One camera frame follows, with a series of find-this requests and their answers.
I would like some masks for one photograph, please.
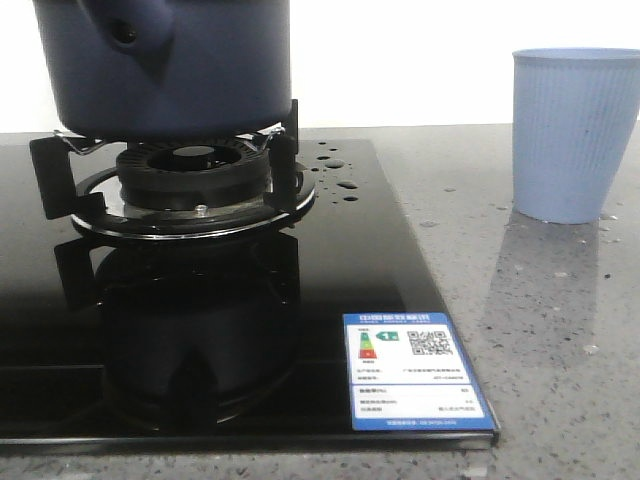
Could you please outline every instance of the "blue plastic cup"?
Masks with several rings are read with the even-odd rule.
[[[640,109],[640,50],[520,50],[515,61],[516,210],[554,223],[599,218]]]

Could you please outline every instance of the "gray countertop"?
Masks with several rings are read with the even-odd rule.
[[[483,452],[30,456],[0,479],[582,479],[640,475],[640,131],[599,223],[512,212],[510,125],[371,139],[502,422]]]

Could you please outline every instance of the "white wall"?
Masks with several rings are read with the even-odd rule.
[[[640,48],[633,0],[291,5],[302,126],[509,122],[513,50]],[[59,126],[39,42],[31,2],[0,0],[0,131]]]

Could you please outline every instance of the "black glass cooktop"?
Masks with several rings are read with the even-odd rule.
[[[0,161],[1,451],[465,445],[352,429],[343,314],[445,311],[370,143],[301,143],[295,226],[170,246],[83,239],[45,219],[26,144]]]

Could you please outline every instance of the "qr code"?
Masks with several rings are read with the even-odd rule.
[[[407,333],[414,355],[453,355],[451,339],[444,330]]]

